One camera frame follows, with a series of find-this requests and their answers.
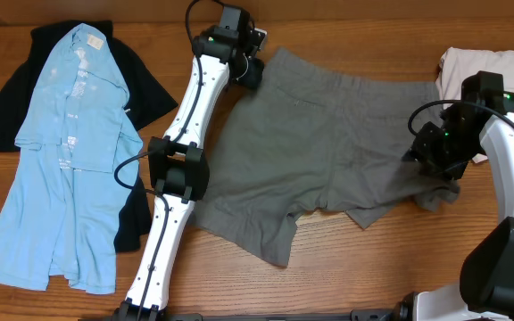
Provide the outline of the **grey shorts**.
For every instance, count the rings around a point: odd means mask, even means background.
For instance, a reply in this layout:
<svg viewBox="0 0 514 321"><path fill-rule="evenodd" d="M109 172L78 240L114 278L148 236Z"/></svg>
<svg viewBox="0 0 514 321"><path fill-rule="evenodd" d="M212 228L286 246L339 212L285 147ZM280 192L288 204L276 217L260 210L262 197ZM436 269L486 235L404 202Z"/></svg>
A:
<svg viewBox="0 0 514 321"><path fill-rule="evenodd" d="M283 267L308 211L365 228L405 200L431 211L454 202L457 183L406 158L409 117L438 97L431 82L348 76L277 50L220 132L192 224Z"/></svg>

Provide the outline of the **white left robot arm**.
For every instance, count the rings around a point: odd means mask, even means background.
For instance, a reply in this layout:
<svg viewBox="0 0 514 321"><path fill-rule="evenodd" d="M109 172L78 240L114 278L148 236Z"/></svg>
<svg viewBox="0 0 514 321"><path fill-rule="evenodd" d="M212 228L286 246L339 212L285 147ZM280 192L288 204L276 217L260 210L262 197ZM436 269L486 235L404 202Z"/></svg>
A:
<svg viewBox="0 0 514 321"><path fill-rule="evenodd" d="M170 277L178 246L195 203L210 177L203 144L221 92L231 84L255 89L264 63L256 54L267 33L251 14L223 4L220 22L189 36L193 65L175 119L162 137L150 139L148 159L154 214L136 277L113 320L162 320L169 302Z"/></svg>

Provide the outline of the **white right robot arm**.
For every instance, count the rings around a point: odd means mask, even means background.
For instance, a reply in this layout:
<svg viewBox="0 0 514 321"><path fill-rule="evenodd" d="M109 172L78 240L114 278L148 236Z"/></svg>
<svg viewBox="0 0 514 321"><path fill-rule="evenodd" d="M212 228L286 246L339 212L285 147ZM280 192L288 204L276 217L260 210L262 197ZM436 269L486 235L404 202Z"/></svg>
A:
<svg viewBox="0 0 514 321"><path fill-rule="evenodd" d="M416 131L405 156L423 174L456 180L472 157L491 166L498 226L466 257L456 284L408 295L392 320L514 320L514 93L501 74L479 71L443 100L442 125Z"/></svg>

